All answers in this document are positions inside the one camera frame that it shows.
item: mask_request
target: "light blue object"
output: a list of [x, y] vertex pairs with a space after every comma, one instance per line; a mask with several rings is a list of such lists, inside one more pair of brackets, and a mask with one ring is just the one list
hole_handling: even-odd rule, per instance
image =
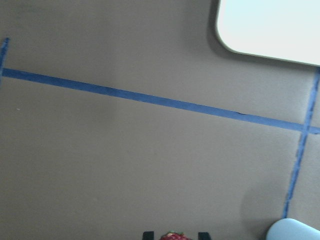
[[285, 218], [271, 226], [266, 240], [320, 240], [320, 231], [297, 220]]

